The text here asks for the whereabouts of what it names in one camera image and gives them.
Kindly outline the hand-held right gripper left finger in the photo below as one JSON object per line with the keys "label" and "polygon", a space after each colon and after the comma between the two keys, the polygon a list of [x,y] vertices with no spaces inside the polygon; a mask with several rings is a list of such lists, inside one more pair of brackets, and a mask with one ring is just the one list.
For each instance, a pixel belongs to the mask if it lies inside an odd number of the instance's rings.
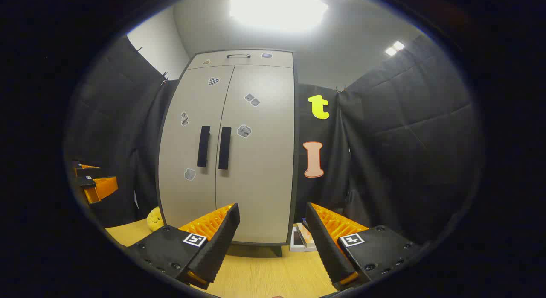
{"label": "hand-held right gripper left finger", "polygon": [[180,228],[165,224],[127,251],[179,282],[207,289],[221,268],[239,223],[238,203],[232,203]]}

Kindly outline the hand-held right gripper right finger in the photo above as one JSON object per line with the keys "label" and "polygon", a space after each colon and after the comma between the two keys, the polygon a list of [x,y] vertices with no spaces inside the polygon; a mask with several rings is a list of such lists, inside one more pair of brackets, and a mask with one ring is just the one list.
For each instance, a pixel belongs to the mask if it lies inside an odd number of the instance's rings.
{"label": "hand-held right gripper right finger", "polygon": [[363,226],[315,203],[306,222],[332,285],[339,291],[382,279],[417,258],[421,245],[384,225]]}

